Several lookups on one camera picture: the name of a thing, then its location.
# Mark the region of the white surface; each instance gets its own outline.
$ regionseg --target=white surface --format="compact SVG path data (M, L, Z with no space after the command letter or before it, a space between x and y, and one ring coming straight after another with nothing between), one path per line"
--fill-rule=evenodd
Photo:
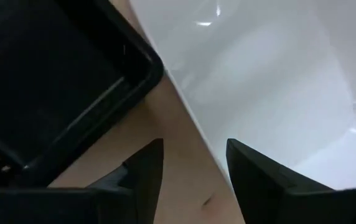
M341 60L350 61L354 50L340 42L351 30L329 30L345 15L326 17L327 3L317 1L131 0L226 174L226 140L237 138L323 184L356 186L356 179L336 175L351 171L341 169L346 162L356 166L356 150L349 147L356 140L348 142L356 121L356 58L353 70L343 67ZM330 20L335 23L325 24ZM336 172L326 172L319 160L333 152L341 160L331 159Z
M356 0L314 0L356 101Z

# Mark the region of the white bathtub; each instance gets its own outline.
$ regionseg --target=white bathtub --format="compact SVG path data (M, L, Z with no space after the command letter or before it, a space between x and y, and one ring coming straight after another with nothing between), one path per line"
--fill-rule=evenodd
M131 0L220 168L236 138L356 187L356 0Z

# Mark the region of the black tray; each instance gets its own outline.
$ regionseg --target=black tray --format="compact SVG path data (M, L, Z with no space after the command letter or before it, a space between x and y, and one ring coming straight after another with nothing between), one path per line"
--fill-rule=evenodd
M46 186L164 72L107 0L0 0L0 186Z

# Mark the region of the black plastic container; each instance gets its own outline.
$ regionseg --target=black plastic container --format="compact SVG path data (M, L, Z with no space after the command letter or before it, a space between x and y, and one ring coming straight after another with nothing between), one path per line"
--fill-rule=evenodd
M0 0L0 186L46 186L162 77L107 0Z
M155 139L85 189L0 189L0 224L153 224L163 160Z
M236 139L227 162L247 224L356 224L356 189L330 189Z

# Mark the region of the black object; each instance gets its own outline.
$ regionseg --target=black object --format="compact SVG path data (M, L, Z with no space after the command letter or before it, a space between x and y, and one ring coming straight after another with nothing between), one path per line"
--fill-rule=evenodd
M235 139L227 161L247 224L356 223L356 189L332 190Z
M86 189L0 189L0 223L153 224L162 168L157 139Z
M0 186L51 183L163 72L108 0L0 0Z

